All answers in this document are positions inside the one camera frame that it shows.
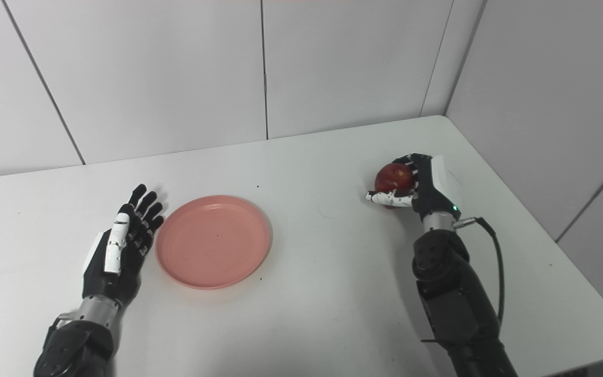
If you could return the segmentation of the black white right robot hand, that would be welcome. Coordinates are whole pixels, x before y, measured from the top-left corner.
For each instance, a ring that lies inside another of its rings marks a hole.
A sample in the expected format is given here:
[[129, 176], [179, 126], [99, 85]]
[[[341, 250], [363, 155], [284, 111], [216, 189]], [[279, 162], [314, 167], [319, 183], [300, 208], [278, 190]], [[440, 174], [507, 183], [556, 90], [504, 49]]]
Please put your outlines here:
[[412, 208], [421, 218], [431, 213], [461, 217], [459, 185], [452, 184], [443, 156], [409, 153], [376, 174], [375, 190], [366, 200], [388, 208]]

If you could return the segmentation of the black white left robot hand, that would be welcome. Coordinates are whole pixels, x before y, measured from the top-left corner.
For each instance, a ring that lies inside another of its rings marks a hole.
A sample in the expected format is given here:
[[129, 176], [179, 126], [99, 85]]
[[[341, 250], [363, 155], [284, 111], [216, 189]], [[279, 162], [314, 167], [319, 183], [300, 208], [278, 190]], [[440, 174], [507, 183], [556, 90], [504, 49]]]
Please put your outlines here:
[[96, 236], [82, 274], [82, 298], [103, 296], [128, 306], [140, 287], [140, 272], [163, 225], [158, 194], [139, 184], [110, 228]]

